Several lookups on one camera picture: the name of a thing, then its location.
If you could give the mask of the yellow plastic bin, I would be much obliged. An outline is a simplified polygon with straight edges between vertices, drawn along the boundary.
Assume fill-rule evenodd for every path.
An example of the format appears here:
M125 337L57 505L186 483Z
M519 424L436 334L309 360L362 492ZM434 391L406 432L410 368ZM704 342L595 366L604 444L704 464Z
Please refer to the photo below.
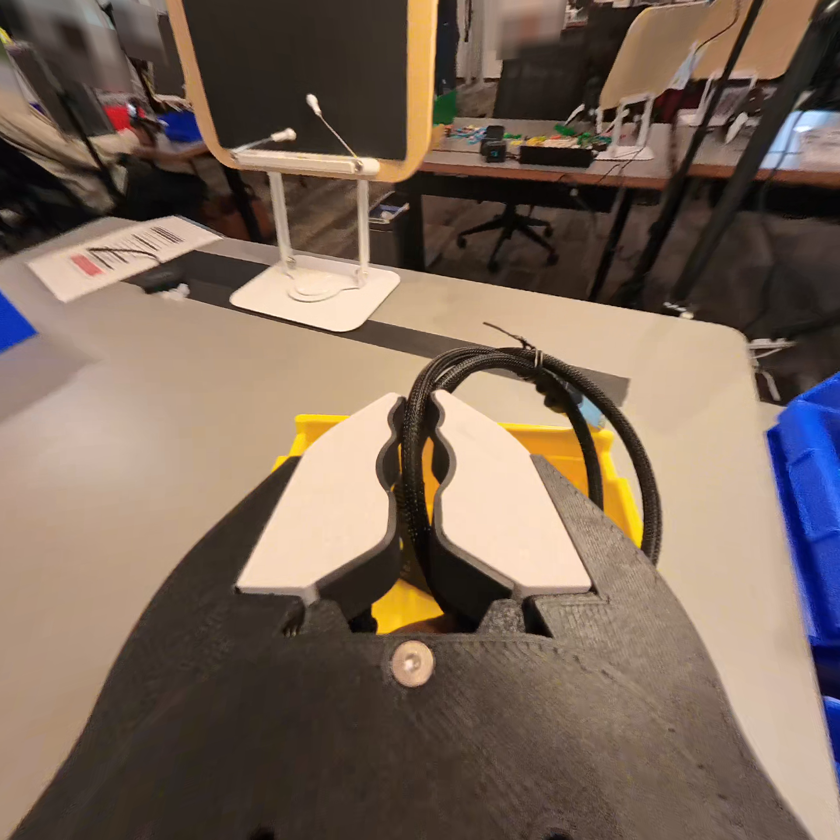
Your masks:
M295 436L289 451L278 457L273 470L289 458L298 457L332 427L347 418L345 415L300 414L295 418ZM544 457L572 485L587 491L586 472L581 448L570 427L551 427L504 423L511 436L531 455ZM593 443L602 473L604 511L606 516L640 546L643 536L642 515L634 499L630 484L619 476L613 463L614 434L608 429L592 431ZM404 559L401 580L372 606L378 634L391 634L409 625L428 623L443 614L422 582L415 561Z

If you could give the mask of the wood-framed black panel stand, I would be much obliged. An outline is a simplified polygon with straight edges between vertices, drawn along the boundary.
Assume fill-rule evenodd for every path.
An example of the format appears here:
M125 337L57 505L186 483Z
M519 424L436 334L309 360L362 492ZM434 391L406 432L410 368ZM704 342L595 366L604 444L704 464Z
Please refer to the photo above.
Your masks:
M279 256L230 304L324 332L357 330L400 283L371 263L370 185L403 182L430 148L437 2L166 5L207 148L225 166L269 177ZM284 175L355 185L355 261L296 252Z

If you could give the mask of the white printed paper sheet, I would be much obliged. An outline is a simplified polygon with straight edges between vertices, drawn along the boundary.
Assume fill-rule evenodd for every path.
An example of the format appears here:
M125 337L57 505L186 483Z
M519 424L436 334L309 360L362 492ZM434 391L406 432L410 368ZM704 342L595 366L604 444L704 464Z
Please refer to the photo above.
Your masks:
M31 259L27 267L58 301L70 302L220 239L183 217L160 217L52 251Z

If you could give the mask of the beige panel on white stand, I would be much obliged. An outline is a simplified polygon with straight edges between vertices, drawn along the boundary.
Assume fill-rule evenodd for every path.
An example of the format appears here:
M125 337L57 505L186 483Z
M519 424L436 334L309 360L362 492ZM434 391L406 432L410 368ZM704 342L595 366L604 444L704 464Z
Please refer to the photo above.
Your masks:
M817 1L764 1L730 74L736 81L773 80L791 63L817 8ZM693 81L705 81L692 125L697 125L728 62L750 1L716 1L696 32Z
M631 24L598 101L595 128L610 142L597 161L654 159L648 138L655 100L695 54L711 6L712 2L692 2L649 7ZM624 124L636 105L643 107L641 122L629 144L623 141Z

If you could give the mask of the long black box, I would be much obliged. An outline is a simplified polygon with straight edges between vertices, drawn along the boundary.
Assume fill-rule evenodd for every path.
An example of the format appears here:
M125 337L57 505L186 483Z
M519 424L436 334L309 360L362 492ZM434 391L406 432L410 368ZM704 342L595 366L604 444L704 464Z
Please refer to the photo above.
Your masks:
M589 148L573 146L522 145L518 154L519 163L527 166L559 167L575 170L588 169L596 159L597 152Z

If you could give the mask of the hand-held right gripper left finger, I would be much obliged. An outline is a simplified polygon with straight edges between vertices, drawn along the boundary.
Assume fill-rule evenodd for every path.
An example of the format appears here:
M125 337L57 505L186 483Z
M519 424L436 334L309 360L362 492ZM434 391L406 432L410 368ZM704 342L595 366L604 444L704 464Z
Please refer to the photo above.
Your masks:
M402 568L394 484L404 398L387 393L289 458L290 474L236 582L243 595L370 611Z

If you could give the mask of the black usb hub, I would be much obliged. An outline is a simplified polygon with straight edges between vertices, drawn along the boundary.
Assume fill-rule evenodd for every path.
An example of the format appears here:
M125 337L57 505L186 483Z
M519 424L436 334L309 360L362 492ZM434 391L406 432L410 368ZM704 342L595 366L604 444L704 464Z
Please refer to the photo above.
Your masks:
M113 248L108 246L88 247L91 255L109 255L123 257L127 255L144 257L155 263L155 268L146 270L141 279L135 285L147 295L173 291L181 284L186 283L186 275L183 270L163 261L155 253L141 248Z

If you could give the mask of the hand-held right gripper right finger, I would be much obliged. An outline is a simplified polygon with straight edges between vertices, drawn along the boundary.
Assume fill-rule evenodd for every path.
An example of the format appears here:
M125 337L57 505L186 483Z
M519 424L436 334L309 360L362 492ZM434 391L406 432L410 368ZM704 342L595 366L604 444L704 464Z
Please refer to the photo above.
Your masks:
M589 592L592 578L528 450L454 394L436 390L428 409L437 489L427 582L445 607L479 623L499 600Z

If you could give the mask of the black tripod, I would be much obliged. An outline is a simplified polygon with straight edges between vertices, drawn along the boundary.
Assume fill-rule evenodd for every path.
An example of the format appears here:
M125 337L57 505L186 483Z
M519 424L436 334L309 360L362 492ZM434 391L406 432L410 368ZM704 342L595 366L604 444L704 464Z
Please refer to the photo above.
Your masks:
M709 106L690 137L688 147L676 173L672 175L665 189L665 199L659 215L649 230L646 246L639 256L631 277L614 293L610 304L620 308L641 308L648 275L655 266L668 234L675 224L684 201L687 183L691 177L698 177L695 162L700 147L707 136L711 116L718 106L724 85L745 45L753 22L759 14L763 2L751 2L741 31L735 41L728 62L718 79ZM727 175L727 184L720 201L692 249L676 284L670 292L664 308L670 313L686 312L690 294L699 280L706 273L711 258L714 256L728 227L739 210L742 199L751 184L756 180L766 155L784 122L794 110L800 95L808 87L817 68L838 33L838 2L818 2L811 23L805 31L786 72L773 80L779 81L777 91L769 104L763 106L758 127L753 132L747 147L738 158L731 174Z

